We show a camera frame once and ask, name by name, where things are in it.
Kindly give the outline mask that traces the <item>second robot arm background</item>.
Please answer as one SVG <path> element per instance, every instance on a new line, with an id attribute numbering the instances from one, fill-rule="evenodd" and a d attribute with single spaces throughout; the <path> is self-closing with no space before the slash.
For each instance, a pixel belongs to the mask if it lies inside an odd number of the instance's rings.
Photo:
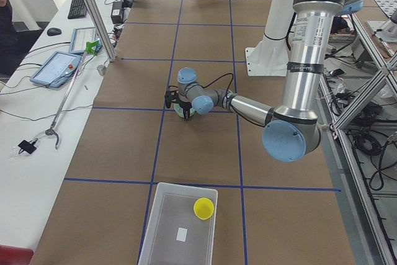
<path id="1" fill-rule="evenodd" d="M 396 11 L 386 21 L 369 20 L 367 24 L 378 38 L 396 43 Z"/>

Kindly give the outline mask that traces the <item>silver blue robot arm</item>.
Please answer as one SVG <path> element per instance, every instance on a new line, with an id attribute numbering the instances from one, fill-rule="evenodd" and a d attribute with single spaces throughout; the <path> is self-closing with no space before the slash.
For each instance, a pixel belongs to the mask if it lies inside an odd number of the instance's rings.
<path id="1" fill-rule="evenodd" d="M 262 142 L 275 159 L 292 162 L 315 150 L 321 141 L 317 115 L 313 110 L 323 73 L 326 47 L 333 18 L 362 8 L 364 0 L 293 0 L 297 15 L 291 56 L 287 63 L 282 103 L 273 108 L 240 96 L 229 89 L 206 90 L 197 82 L 192 68 L 178 73 L 178 87 L 167 91 L 167 107 L 185 119 L 222 107 L 261 126 Z"/>

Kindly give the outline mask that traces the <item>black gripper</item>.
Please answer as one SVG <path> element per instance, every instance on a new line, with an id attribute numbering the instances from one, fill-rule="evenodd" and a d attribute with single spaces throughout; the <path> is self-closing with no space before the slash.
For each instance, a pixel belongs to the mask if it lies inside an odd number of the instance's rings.
<path id="1" fill-rule="evenodd" d="M 182 99 L 177 100 L 177 104 L 182 107 L 182 116 L 184 120 L 190 119 L 190 108 L 192 107 L 189 101 L 183 101 Z"/>

